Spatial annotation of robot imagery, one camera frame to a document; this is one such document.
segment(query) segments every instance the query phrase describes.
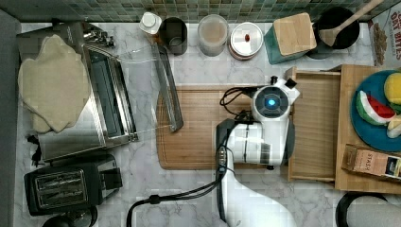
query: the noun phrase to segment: blue plate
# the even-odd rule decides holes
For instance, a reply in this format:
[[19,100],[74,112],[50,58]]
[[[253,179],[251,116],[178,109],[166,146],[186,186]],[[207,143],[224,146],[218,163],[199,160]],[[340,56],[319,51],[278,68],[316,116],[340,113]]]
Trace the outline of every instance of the blue plate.
[[362,119],[357,113],[356,99],[357,93],[359,91],[364,91],[366,94],[373,96],[380,103],[389,106],[389,101],[384,96],[384,82],[390,74],[395,72],[394,70],[380,71],[363,80],[354,93],[350,108],[351,122],[360,139],[372,148],[389,152],[401,151],[401,136],[391,139],[387,136],[387,127],[374,126]]

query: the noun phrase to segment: black toaster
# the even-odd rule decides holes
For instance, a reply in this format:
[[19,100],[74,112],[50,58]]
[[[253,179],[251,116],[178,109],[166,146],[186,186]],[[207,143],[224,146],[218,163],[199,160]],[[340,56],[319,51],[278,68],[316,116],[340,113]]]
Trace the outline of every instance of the black toaster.
[[100,205],[122,187],[111,154],[77,157],[27,173],[26,200],[31,216]]

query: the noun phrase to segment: black cup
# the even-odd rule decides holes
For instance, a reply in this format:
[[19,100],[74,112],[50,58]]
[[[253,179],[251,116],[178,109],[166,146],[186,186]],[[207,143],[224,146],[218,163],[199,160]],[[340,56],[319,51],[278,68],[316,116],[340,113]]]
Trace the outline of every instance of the black cup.
[[315,34],[317,46],[307,52],[307,56],[317,60],[325,59],[330,56],[334,49],[345,49],[354,44],[360,31],[358,21],[354,21],[351,25],[343,29],[334,41],[333,46],[329,46],[323,42],[319,34],[320,30],[330,29],[341,25],[352,15],[354,15],[354,12],[342,7],[334,7],[326,10],[313,25],[313,33]]
[[174,55],[182,55],[187,48],[187,28],[185,23],[176,17],[163,20],[159,28],[163,44]]

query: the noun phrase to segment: food on plate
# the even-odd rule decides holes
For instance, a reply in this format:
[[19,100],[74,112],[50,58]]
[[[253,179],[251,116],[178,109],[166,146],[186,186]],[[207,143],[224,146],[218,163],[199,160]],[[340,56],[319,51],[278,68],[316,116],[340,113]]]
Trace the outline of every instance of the food on plate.
[[387,128],[387,136],[396,138],[401,134],[401,115],[396,116]]
[[384,83],[384,95],[389,102],[401,104],[401,73],[389,75]]
[[397,113],[401,114],[401,105],[397,105],[395,103],[390,103],[390,107]]
[[395,111],[392,108],[363,91],[357,94],[357,112],[362,119],[372,125],[387,125],[395,117]]

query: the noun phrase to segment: wooden spoon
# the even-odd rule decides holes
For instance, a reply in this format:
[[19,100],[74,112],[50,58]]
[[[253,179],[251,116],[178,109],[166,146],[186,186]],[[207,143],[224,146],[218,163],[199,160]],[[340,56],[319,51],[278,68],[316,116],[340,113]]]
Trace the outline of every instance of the wooden spoon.
[[325,44],[327,44],[329,46],[333,46],[334,41],[336,40],[337,36],[343,29],[345,29],[347,26],[351,25],[355,20],[359,19],[359,17],[363,16],[365,13],[372,10],[377,5],[382,3],[383,1],[384,0],[372,0],[370,3],[366,4],[363,8],[358,10],[352,17],[350,17],[346,21],[344,21],[340,26],[336,26],[331,29],[320,30],[319,35],[321,37],[321,40]]

